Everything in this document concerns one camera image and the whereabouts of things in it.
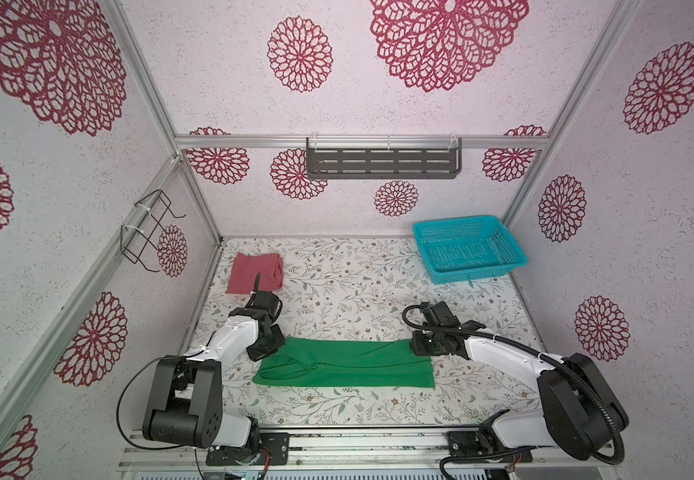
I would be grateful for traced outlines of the pink tank top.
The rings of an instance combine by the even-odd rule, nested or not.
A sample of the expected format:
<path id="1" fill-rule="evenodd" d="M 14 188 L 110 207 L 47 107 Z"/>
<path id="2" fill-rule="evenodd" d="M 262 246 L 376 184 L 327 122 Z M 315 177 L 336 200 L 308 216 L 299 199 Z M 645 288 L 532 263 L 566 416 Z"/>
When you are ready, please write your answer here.
<path id="1" fill-rule="evenodd" d="M 278 291 L 284 283 L 284 262 L 276 253 L 250 256 L 238 253 L 233 261 L 227 294 Z"/>

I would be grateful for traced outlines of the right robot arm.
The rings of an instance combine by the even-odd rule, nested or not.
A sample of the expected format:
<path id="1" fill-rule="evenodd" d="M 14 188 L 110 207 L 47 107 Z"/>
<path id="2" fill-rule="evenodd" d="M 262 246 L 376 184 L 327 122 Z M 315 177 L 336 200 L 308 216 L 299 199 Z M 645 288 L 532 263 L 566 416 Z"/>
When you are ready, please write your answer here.
<path id="1" fill-rule="evenodd" d="M 485 364 L 533 389 L 540 407 L 501 410 L 470 430 L 448 435 L 450 463 L 516 462 L 556 448 L 569 457 L 619 465 L 629 417 L 596 363 L 584 354 L 541 352 L 499 335 L 478 321 L 462 323 L 444 302 L 406 307 L 418 356 L 457 356 Z"/>

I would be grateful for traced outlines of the green tank top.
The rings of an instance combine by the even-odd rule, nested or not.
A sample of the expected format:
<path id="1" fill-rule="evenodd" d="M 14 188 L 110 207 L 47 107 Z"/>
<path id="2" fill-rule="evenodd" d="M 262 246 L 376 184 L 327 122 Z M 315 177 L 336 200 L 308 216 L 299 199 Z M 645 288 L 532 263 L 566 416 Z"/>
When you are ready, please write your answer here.
<path id="1" fill-rule="evenodd" d="M 290 338 L 263 359 L 253 382 L 270 387 L 409 387 L 433 389 L 434 367 L 410 341 L 336 341 Z"/>

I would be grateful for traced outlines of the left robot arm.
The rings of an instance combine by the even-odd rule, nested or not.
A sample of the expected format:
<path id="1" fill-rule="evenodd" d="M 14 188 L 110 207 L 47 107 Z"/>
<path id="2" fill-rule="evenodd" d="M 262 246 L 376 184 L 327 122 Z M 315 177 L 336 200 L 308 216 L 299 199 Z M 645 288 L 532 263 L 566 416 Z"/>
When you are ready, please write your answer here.
<path id="1" fill-rule="evenodd" d="M 246 354 L 260 361 L 285 345 L 277 320 L 279 297 L 255 291 L 248 303 L 230 312 L 205 346 L 156 361 L 142 433 L 149 441 L 201 449 L 216 447 L 248 458 L 260 453 L 258 422 L 226 413 L 223 368 Z"/>

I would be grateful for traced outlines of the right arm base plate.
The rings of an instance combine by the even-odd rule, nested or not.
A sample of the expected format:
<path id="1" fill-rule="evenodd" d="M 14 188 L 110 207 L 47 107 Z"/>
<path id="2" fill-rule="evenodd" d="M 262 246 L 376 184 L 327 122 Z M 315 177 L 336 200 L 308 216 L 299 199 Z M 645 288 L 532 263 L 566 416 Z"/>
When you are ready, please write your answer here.
<path id="1" fill-rule="evenodd" d="M 493 434 L 482 430 L 454 430 L 446 433 L 450 456 L 459 462 L 512 463 L 524 454 L 531 456 L 534 446 L 507 447 Z"/>

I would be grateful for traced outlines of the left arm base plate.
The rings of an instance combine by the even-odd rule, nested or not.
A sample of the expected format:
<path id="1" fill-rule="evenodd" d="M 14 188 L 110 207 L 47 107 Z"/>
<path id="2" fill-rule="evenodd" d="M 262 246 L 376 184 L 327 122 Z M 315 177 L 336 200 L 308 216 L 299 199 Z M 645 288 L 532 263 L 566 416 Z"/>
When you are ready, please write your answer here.
<path id="1" fill-rule="evenodd" d="M 252 433 L 240 447 L 211 446 L 208 466 L 281 466 L 288 463 L 291 435 L 288 433 Z"/>

